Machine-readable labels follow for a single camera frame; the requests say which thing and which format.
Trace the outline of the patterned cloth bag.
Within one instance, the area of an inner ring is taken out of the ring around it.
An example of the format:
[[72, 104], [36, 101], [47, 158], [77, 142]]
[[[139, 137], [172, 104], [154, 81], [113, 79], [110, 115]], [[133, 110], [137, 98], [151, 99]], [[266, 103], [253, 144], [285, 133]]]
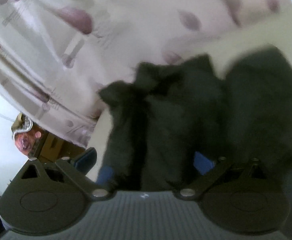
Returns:
[[11, 126], [11, 131], [13, 136], [15, 136], [16, 134], [29, 132], [32, 127], [33, 121], [23, 113], [19, 113]]

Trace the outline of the white patterned curtain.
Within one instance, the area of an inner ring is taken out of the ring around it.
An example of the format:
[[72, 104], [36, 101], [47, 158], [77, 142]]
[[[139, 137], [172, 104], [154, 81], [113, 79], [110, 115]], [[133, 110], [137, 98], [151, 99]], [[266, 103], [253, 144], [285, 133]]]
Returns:
[[292, 0], [0, 0], [0, 95], [86, 146], [97, 91], [140, 62], [173, 64]]

